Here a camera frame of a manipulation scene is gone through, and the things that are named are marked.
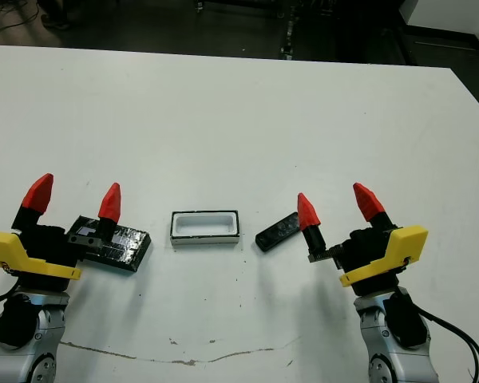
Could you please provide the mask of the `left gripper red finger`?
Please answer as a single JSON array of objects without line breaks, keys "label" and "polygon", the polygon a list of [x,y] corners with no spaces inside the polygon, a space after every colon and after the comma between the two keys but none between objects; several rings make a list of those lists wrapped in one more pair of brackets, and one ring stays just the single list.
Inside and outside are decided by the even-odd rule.
[{"label": "left gripper red finger", "polygon": [[97,236],[104,241],[111,242],[120,216],[121,187],[119,183],[113,183],[101,202],[98,212]]},{"label": "left gripper red finger", "polygon": [[38,221],[49,205],[53,179],[53,174],[46,173],[32,184],[24,196],[11,226],[17,235],[33,234],[46,227],[40,225]]}]

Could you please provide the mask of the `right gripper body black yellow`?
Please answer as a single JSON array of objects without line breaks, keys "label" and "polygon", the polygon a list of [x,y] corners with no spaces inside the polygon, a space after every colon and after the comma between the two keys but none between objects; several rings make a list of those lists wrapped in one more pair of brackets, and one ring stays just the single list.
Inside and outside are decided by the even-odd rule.
[{"label": "right gripper body black yellow", "polygon": [[317,226],[307,228],[311,263],[331,259],[343,271],[339,280],[356,296],[394,289],[397,274],[420,259],[429,232],[419,225],[381,231],[373,227],[350,233],[343,243],[326,248]]}]

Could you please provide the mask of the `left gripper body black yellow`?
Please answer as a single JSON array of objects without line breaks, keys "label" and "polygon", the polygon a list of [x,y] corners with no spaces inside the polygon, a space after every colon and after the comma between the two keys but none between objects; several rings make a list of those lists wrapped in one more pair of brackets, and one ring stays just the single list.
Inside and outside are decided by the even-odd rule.
[{"label": "left gripper body black yellow", "polygon": [[56,290],[81,278],[77,263],[98,254],[104,240],[95,236],[66,234],[58,227],[38,227],[21,234],[0,231],[0,268],[33,285],[45,283]]}]

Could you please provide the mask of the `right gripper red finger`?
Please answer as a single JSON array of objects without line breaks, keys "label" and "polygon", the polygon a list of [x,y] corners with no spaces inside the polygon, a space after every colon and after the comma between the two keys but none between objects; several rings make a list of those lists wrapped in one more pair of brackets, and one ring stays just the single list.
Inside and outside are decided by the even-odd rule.
[{"label": "right gripper red finger", "polygon": [[385,208],[379,202],[376,195],[361,183],[353,184],[354,195],[362,216],[372,228],[380,231],[395,229]]},{"label": "right gripper red finger", "polygon": [[326,244],[319,229],[321,224],[317,213],[308,198],[300,192],[297,200],[299,228],[307,242],[309,251],[325,251]]}]

